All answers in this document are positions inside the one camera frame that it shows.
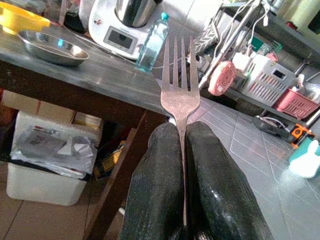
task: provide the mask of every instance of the fork tine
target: fork tine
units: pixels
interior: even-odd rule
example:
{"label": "fork tine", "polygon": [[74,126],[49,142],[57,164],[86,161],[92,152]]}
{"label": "fork tine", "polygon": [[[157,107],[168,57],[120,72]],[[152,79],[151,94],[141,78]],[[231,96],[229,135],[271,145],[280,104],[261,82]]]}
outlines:
{"label": "fork tine", "polygon": [[170,58],[169,58],[169,39],[166,39],[164,56],[163,56],[163,68],[162,68],[162,91],[169,91],[170,86]]}
{"label": "fork tine", "polygon": [[181,88],[188,90],[184,37],[181,38]]}
{"label": "fork tine", "polygon": [[193,37],[190,36],[190,90],[198,91],[198,70]]}
{"label": "fork tine", "polygon": [[177,37],[174,37],[172,84],[173,84],[173,88],[175,88],[175,89],[177,89],[179,87],[179,79],[178,79],[178,40],[177,40]]}

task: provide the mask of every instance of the red basket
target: red basket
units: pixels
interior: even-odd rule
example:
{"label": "red basket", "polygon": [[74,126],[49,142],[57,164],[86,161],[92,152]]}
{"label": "red basket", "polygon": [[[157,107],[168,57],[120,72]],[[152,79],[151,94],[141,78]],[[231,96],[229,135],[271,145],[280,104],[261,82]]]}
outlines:
{"label": "red basket", "polygon": [[318,104],[291,89],[287,89],[273,106],[277,111],[289,114],[298,120],[305,119],[318,107]]}

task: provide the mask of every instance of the wooden table frame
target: wooden table frame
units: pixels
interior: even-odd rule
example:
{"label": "wooden table frame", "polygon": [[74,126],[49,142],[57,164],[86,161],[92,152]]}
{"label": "wooden table frame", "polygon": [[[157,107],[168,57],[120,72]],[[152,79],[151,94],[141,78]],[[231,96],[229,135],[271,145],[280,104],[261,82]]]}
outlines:
{"label": "wooden table frame", "polygon": [[131,127],[83,237],[102,240],[128,193],[132,173],[147,149],[150,134],[166,117],[2,60],[0,88]]}

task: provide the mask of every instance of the plastic bag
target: plastic bag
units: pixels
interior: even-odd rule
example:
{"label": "plastic bag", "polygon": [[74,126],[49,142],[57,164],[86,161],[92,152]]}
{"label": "plastic bag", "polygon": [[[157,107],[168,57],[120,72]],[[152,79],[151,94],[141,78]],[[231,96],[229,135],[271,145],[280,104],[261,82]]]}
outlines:
{"label": "plastic bag", "polygon": [[82,179],[87,173],[92,174],[98,152],[94,144],[88,137],[29,127],[19,136],[10,156],[13,160],[29,162],[63,176]]}

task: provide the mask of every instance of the yellow bowl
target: yellow bowl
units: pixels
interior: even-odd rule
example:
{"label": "yellow bowl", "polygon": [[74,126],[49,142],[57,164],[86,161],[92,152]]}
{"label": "yellow bowl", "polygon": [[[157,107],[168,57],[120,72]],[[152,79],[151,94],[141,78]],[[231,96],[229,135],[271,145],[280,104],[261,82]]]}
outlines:
{"label": "yellow bowl", "polygon": [[17,35],[21,30],[41,32],[43,27],[49,27],[50,20],[0,1],[0,25],[5,32]]}

